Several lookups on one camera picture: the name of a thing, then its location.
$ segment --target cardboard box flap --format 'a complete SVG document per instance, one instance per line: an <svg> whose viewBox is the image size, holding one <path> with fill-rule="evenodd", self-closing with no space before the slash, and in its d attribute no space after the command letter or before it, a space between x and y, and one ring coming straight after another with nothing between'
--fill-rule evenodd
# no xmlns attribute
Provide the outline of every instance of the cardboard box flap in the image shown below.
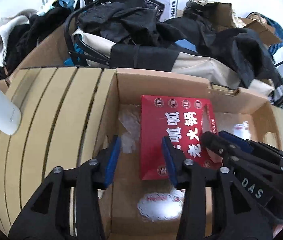
<svg viewBox="0 0 283 240"><path fill-rule="evenodd" d="M252 114L268 101L252 90L223 91L208 79L170 72L117 68L117 78L121 104L140 105L141 95L209 98L215 112Z"/></svg>
<svg viewBox="0 0 283 240"><path fill-rule="evenodd" d="M214 26L220 25L228 28L235 27L231 3L219 3L209 17L209 21Z"/></svg>
<svg viewBox="0 0 283 240"><path fill-rule="evenodd" d="M141 95L207 98L208 79L144 69L117 68L122 104L140 105Z"/></svg>
<svg viewBox="0 0 283 240"><path fill-rule="evenodd" d="M278 38L274 34L275 29L273 27L250 19L245 19L245 18L240 18L240 19L247 24L245 28L256 31L259 34L259 37L262 40L262 42L267 46L283 42L280 38Z"/></svg>

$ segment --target blue cloth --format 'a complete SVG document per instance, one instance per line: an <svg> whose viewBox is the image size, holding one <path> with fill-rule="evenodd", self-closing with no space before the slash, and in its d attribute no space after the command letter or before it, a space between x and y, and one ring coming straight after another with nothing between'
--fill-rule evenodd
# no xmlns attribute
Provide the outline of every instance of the blue cloth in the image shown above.
<svg viewBox="0 0 283 240"><path fill-rule="evenodd" d="M275 22L272 19L267 18L266 16L262 14L260 15L267 20L268 25L275 28L275 35L283 40L283 28L279 25L279 23ZM274 55L277 52L277 50L279 50L281 47L283 47L283 42L271 45L268 51L270 52L271 55Z"/></svg>
<svg viewBox="0 0 283 240"><path fill-rule="evenodd" d="M71 9L71 11L74 11L74 4L75 4L74 0L59 0L59 4L61 7L64 7L63 2L66 3L66 8L69 8Z"/></svg>
<svg viewBox="0 0 283 240"><path fill-rule="evenodd" d="M75 51L76 51L77 53L83 54L83 50L78 47L77 43L74 44L74 48L75 48ZM68 58L68 59L65 60L64 65L65 65L66 67L72 67L72 66L74 66L74 63L73 63L73 61L72 61L71 58Z"/></svg>
<svg viewBox="0 0 283 240"><path fill-rule="evenodd" d="M176 41L175 44L177 44L178 46L182 48L189 49L194 52L198 52L196 46L187 40L179 40L179 41Z"/></svg>

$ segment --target white sticker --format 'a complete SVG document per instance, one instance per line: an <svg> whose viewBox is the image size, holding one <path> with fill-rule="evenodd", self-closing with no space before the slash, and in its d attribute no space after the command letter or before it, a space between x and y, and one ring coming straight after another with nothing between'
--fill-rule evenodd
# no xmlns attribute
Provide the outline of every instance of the white sticker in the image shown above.
<svg viewBox="0 0 283 240"><path fill-rule="evenodd" d="M171 220L180 216L183 204L182 192L146 194L138 202L138 209L142 216L152 221Z"/></svg>

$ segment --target white chinese characters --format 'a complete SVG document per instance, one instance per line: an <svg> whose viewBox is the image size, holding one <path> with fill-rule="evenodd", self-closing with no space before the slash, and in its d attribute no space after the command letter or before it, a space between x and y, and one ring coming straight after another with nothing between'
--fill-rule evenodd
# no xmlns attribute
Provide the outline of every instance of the white chinese characters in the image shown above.
<svg viewBox="0 0 283 240"><path fill-rule="evenodd" d="M168 125L177 125L179 120L179 112L175 113L166 113L165 116L167 117L167 123Z"/></svg>
<svg viewBox="0 0 283 240"><path fill-rule="evenodd" d="M177 145L177 148L176 148L176 146L174 146L174 145L173 145L173 147L174 147L175 149L181 150L181 146L180 146L179 144Z"/></svg>
<svg viewBox="0 0 283 240"><path fill-rule="evenodd" d="M197 156L198 157L201 157L200 153L201 153L201 147L200 147L200 144L197 144L197 145L188 145L188 153L190 154L190 156L196 158Z"/></svg>
<svg viewBox="0 0 283 240"><path fill-rule="evenodd" d="M194 115L196 115L194 112L184 113L185 125L193 126L194 124L198 124L197 118Z"/></svg>
<svg viewBox="0 0 283 240"><path fill-rule="evenodd" d="M199 141L199 137L197 136L197 134L198 134L198 128L195 127L194 131L189 130L186 135L189 136L189 140L193 140L196 138L196 140Z"/></svg>
<svg viewBox="0 0 283 240"><path fill-rule="evenodd" d="M177 127L175 129L169 129L169 128L166 129L171 142L179 142L179 139L181 139L180 130L181 130L180 127Z"/></svg>

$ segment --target red box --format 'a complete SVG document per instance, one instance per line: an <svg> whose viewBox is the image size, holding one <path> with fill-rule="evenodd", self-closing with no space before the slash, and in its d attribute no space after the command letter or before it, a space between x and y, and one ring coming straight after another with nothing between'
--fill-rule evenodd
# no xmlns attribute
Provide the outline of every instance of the red box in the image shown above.
<svg viewBox="0 0 283 240"><path fill-rule="evenodd" d="M196 161L202 167L219 168L221 163L214 163L206 148L200 145L201 134L208 130L217 134L210 100L141 96L141 179L168 178L161 150L162 138L166 135L187 159Z"/></svg>

